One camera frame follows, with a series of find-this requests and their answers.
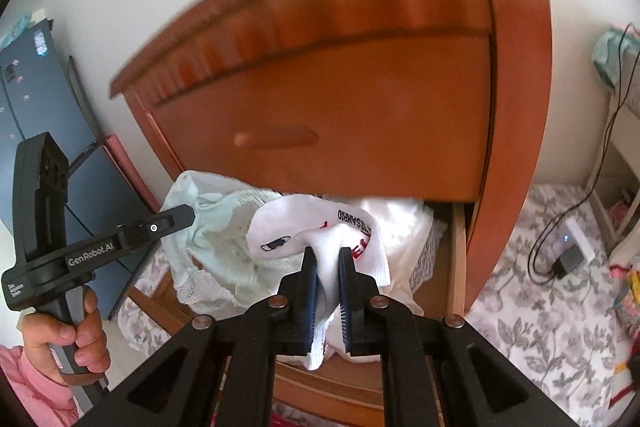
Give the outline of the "pink sleeve forearm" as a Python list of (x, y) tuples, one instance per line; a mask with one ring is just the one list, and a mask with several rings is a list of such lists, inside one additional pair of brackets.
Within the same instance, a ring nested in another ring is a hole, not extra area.
[(37, 426), (73, 426), (79, 419), (69, 387), (51, 381), (32, 366), (20, 346), (1, 347), (1, 368)]

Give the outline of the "left hand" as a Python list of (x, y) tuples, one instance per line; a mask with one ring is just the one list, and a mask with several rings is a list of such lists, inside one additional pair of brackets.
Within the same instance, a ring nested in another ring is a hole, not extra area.
[(90, 287), (84, 288), (84, 307), (84, 321), (77, 326), (43, 313), (26, 314), (18, 325), (23, 335), (24, 353), (30, 364), (44, 377), (63, 386), (67, 383), (53, 358), (51, 345), (76, 346), (76, 363), (91, 373), (103, 374), (111, 366), (98, 298)]

